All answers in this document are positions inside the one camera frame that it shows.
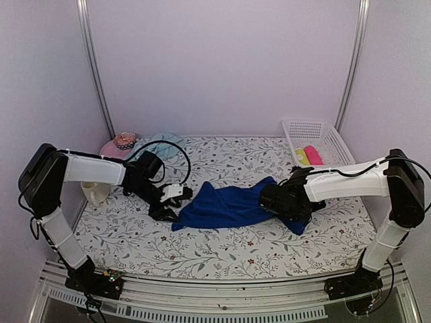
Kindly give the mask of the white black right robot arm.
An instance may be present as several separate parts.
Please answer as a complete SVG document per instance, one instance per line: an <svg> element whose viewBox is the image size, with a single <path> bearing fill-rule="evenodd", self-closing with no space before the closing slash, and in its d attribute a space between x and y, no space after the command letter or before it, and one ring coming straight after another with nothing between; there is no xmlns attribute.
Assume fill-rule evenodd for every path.
<svg viewBox="0 0 431 323"><path fill-rule="evenodd" d="M264 186L259 205L288 221L306 221L329 199L388 197L388 215L366 247L359 270L348 279L353 293L363 293L409 231L425 219L430 205L425 202L425 184L419 173L424 170L401 149L392 149L388 156L362 164L295 168L281 184Z"/></svg>

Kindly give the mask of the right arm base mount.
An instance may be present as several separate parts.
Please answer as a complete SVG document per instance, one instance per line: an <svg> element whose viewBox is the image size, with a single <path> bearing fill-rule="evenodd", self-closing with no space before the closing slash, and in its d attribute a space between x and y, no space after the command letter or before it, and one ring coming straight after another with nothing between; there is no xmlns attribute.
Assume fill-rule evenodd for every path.
<svg viewBox="0 0 431 323"><path fill-rule="evenodd" d="M327 279L324 291L330 300L334 300L376 291L382 287L379 272L359 268L352 274Z"/></svg>

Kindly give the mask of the dark blue towel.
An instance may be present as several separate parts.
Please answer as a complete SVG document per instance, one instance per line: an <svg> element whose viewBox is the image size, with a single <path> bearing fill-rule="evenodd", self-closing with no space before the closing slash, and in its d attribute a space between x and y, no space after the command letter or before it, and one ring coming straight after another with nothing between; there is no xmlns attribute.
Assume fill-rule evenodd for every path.
<svg viewBox="0 0 431 323"><path fill-rule="evenodd" d="M216 189L210 182L204 182L196 197L180 210L179 220L171 225L171 230L235 228L267 221L275 214L260 206L259 195L265 185L275 183L271 176L250 188Z"/></svg>

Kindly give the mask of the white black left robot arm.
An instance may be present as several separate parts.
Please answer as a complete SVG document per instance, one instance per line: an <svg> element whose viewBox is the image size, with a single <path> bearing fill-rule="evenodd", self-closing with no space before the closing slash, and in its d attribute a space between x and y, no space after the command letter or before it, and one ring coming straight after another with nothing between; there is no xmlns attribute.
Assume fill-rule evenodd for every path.
<svg viewBox="0 0 431 323"><path fill-rule="evenodd" d="M87 265L89 257L79 245L61 209L61 191L66 182L93 182L120 186L123 194L145 201L156 221L177 222L174 208L191 199L193 191L185 181L165 184L154 180L164 171L163 161L145 147L126 160L91 153L57 149L43 143L18 180L18 205L37 221L50 247L68 268L76 270L74 281L86 292L100 286L100 277Z"/></svg>

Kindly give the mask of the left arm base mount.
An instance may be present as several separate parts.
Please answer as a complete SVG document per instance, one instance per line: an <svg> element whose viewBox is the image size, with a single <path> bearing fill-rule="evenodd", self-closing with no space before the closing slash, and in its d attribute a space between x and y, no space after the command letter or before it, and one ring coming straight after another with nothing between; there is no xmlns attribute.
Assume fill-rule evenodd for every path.
<svg viewBox="0 0 431 323"><path fill-rule="evenodd" d="M124 280L118 275L105 271L97 273L92 267L80 267L68 270L65 286L91 296L119 300L123 291Z"/></svg>

